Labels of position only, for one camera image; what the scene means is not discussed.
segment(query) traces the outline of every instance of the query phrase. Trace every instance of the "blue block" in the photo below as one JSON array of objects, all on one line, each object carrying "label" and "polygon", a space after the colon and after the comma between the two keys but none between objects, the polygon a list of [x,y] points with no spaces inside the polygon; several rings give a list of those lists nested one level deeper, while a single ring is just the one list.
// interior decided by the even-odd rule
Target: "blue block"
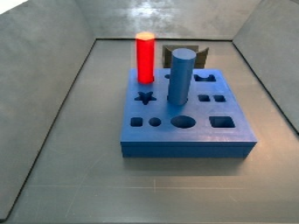
[{"label": "blue block", "polygon": [[131,69],[121,137],[126,158],[245,158],[258,140],[218,69],[194,69],[189,101],[167,101],[171,69],[138,83]]}]

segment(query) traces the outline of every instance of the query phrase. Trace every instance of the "blue cylinder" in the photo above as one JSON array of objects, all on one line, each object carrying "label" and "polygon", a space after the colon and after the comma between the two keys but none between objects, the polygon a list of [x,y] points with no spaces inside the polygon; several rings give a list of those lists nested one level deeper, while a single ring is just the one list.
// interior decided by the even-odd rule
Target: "blue cylinder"
[{"label": "blue cylinder", "polygon": [[174,105],[183,105],[189,101],[195,58],[197,53],[190,49],[179,48],[173,51],[173,68],[167,99]]}]

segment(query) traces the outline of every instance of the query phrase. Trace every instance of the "red cylinder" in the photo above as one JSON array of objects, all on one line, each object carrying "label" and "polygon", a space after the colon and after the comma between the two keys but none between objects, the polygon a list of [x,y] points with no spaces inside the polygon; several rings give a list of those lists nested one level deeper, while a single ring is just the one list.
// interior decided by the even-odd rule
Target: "red cylinder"
[{"label": "red cylinder", "polygon": [[155,81],[155,35],[139,32],[135,35],[138,81],[150,84]]}]

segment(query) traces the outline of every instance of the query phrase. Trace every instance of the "star-shaped hole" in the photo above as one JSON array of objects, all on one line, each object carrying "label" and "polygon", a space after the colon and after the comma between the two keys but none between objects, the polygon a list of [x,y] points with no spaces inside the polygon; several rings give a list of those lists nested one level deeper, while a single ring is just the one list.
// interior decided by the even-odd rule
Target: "star-shaped hole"
[{"label": "star-shaped hole", "polygon": [[149,104],[149,102],[157,101],[157,98],[154,98],[154,92],[143,93],[138,92],[139,96],[135,98],[137,101],[143,102],[145,105]]}]

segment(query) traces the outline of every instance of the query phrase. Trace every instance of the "gray wall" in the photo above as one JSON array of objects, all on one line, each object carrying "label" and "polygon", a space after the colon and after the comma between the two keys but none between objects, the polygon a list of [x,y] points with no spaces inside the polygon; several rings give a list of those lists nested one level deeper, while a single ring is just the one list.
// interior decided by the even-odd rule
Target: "gray wall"
[{"label": "gray wall", "polygon": [[4,220],[95,37],[72,0],[0,15],[0,220]]},{"label": "gray wall", "polygon": [[265,0],[234,43],[299,132],[299,3]]},{"label": "gray wall", "polygon": [[261,0],[76,0],[99,39],[233,40]]}]

